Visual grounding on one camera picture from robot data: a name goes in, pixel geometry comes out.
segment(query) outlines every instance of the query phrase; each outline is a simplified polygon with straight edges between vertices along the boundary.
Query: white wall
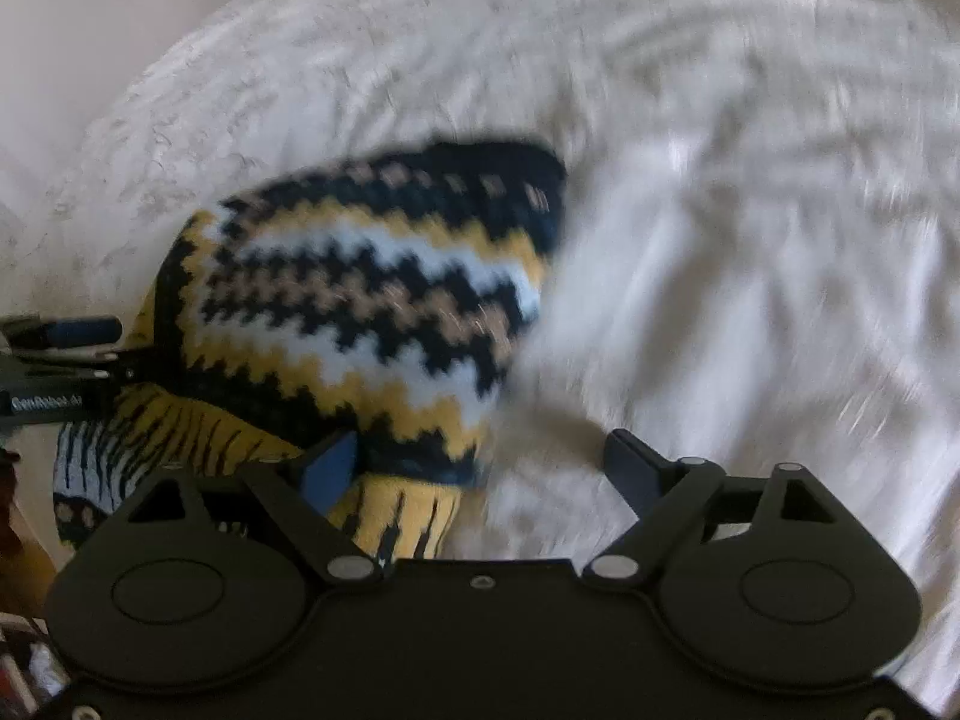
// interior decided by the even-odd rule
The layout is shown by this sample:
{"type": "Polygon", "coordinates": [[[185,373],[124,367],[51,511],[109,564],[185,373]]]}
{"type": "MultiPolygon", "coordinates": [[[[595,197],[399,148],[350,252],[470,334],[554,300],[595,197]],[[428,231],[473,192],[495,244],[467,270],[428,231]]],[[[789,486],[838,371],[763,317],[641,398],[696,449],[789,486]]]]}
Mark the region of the white wall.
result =
{"type": "MultiPolygon", "coordinates": [[[[0,0],[0,306],[4,251],[83,131],[176,40],[229,0],[0,0]]],[[[17,502],[56,563],[51,434],[21,434],[17,502]]]]}

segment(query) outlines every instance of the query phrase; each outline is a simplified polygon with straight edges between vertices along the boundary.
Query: wrinkled white fabric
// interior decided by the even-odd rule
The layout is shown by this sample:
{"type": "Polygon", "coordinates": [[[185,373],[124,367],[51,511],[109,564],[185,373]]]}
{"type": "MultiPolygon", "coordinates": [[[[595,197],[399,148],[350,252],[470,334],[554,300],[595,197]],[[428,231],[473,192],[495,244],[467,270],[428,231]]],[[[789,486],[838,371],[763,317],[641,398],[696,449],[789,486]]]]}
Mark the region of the wrinkled white fabric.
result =
{"type": "Polygon", "coordinates": [[[91,127],[0,300],[136,312],[198,205],[433,136],[536,133],[566,241],[448,552],[573,556],[631,522],[625,426],[810,467],[919,584],[899,678],[960,664],[960,70],[914,0],[236,0],[91,127]]]}

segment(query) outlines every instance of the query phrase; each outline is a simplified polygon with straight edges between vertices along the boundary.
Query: knitted sweater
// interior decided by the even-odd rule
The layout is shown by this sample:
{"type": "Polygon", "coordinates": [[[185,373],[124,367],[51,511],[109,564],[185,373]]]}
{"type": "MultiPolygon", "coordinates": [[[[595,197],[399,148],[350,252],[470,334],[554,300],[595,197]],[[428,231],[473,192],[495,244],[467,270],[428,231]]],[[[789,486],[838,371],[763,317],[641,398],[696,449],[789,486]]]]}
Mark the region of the knitted sweater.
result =
{"type": "Polygon", "coordinates": [[[61,536],[157,466],[231,473],[349,428],[359,474],[329,519],[381,562],[435,555],[536,314],[564,176],[538,146],[439,143],[196,213],[134,333],[155,381],[61,431],[61,536]]]}

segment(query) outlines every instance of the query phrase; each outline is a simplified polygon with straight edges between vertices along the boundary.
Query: bed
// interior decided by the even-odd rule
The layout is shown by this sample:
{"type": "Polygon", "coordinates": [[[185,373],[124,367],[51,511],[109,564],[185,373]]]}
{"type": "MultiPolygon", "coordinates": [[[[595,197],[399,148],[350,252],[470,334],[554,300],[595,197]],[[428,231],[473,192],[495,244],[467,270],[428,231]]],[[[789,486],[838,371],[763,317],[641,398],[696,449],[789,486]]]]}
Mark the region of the bed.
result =
{"type": "MultiPolygon", "coordinates": [[[[438,136],[539,136],[569,170],[565,241],[484,448],[488,485],[446,553],[582,565],[632,519],[597,467],[614,427],[736,474],[799,461],[920,586],[898,679],[955,712],[958,14],[234,0],[20,215],[0,310],[129,320],[203,204],[438,136]]],[[[48,434],[30,440],[49,453],[48,434]]]]}

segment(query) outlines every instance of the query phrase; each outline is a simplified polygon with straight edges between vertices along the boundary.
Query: circular cover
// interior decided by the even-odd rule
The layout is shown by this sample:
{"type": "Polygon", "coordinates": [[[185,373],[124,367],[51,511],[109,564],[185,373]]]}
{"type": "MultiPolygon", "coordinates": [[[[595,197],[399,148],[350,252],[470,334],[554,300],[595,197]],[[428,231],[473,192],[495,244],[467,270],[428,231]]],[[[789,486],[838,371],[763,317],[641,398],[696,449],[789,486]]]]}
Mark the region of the circular cover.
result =
{"type": "Polygon", "coordinates": [[[255,664],[294,631],[306,590],[285,557],[224,533],[176,538],[166,528],[150,538],[142,527],[136,550],[80,552],[51,588],[50,634],[75,666],[140,689],[195,689],[255,664]]]}
{"type": "Polygon", "coordinates": [[[757,688],[870,677],[915,635],[916,591],[878,546],[834,527],[792,531],[714,541],[672,562],[659,586],[667,624],[701,659],[757,688]]]}

